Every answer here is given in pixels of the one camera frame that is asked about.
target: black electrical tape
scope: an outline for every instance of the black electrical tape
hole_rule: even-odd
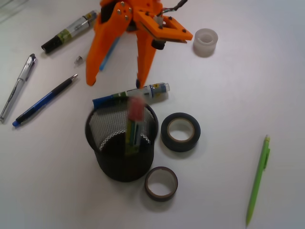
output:
[[[167,195],[164,195],[164,196],[156,195],[148,187],[148,179],[151,176],[151,174],[153,172],[155,172],[156,170],[165,170],[165,171],[169,172],[172,175],[172,177],[173,177],[173,180],[174,180],[173,190],[169,194],[167,194]],[[156,168],[153,168],[151,171],[149,171],[149,173],[147,174],[147,176],[145,178],[144,187],[145,187],[145,191],[146,191],[147,195],[151,199],[153,199],[155,201],[159,201],[159,202],[168,201],[168,200],[170,200],[171,198],[174,197],[174,195],[175,195],[175,193],[177,191],[177,188],[178,188],[178,178],[177,178],[176,174],[171,169],[169,169],[167,167],[156,167]]]
[[[192,136],[186,140],[174,139],[169,132],[170,124],[178,119],[189,122],[192,126]],[[200,137],[200,126],[197,120],[186,113],[174,113],[166,117],[161,125],[161,139],[164,145],[176,152],[185,152],[195,147]]]

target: white desk surface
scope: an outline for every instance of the white desk surface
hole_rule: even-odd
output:
[[[164,0],[171,7],[177,0]],[[304,1],[189,0],[170,13],[190,32],[218,33],[216,51],[199,58],[193,42],[157,51],[147,84],[170,84],[152,105],[161,125],[174,112],[201,126],[197,147],[174,153],[155,142],[152,167],[171,168],[174,199],[150,200],[144,177],[109,179],[85,138],[92,99],[135,87],[137,45],[125,34],[93,87],[74,60],[93,38],[78,37],[50,56],[41,45],[98,0],[29,0],[11,17],[0,9],[0,109],[31,53],[37,65],[8,121],[0,125],[2,229],[243,229],[264,136],[271,136],[250,229],[305,227]],[[78,81],[27,125],[11,123],[73,74]]]

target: marker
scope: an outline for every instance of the marker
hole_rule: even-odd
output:
[[[246,226],[248,226],[248,224],[250,223],[250,220],[251,220],[251,217],[252,217],[252,214],[254,211],[254,207],[255,207],[259,184],[261,183],[261,178],[263,175],[263,170],[267,166],[267,161],[268,161],[268,157],[269,157],[269,153],[270,153],[269,142],[270,142],[270,137],[267,135],[264,140],[261,157],[259,158],[259,163],[258,163],[256,175],[255,175],[255,180],[253,183],[252,193],[250,196],[250,201],[249,201],[247,216],[246,216]]]
[[[144,120],[145,102],[141,97],[129,99],[127,116],[125,155],[136,154],[140,148],[141,132]]]
[[[73,24],[69,25],[66,29],[62,30],[51,40],[49,40],[44,45],[42,45],[41,48],[46,53],[49,53],[54,49],[58,48],[59,46],[61,46],[62,44],[68,42],[77,34],[91,27],[92,23],[97,18],[97,14],[98,14],[97,11],[92,10],[91,12],[87,13],[85,16],[78,18]]]
[[[127,97],[127,96],[131,97],[131,96],[135,96],[137,94],[142,94],[146,98],[152,99],[152,98],[159,96],[160,94],[163,94],[163,93],[166,93],[169,91],[170,91],[170,86],[168,83],[155,83],[155,84],[145,86],[142,89],[132,89],[132,90],[129,90],[126,92],[120,92],[120,93],[112,94],[112,95],[109,95],[106,97],[93,99],[93,105],[94,105],[94,108],[97,109],[97,108],[99,108],[99,106],[101,104],[103,104],[105,101],[107,101],[109,99],[113,99],[116,97]]]

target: label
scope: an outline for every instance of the label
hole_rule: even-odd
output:
[[[87,19],[81,17],[77,21],[69,25],[66,29],[61,31],[59,34],[57,34],[57,36],[61,39],[62,43],[65,43],[88,27],[89,23]]]

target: black mesh cup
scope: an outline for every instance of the black mesh cup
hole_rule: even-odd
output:
[[[103,172],[122,182],[137,180],[150,169],[158,132],[156,114],[146,105],[139,152],[125,156],[127,108],[127,98],[106,101],[90,113],[85,127],[87,141]]]

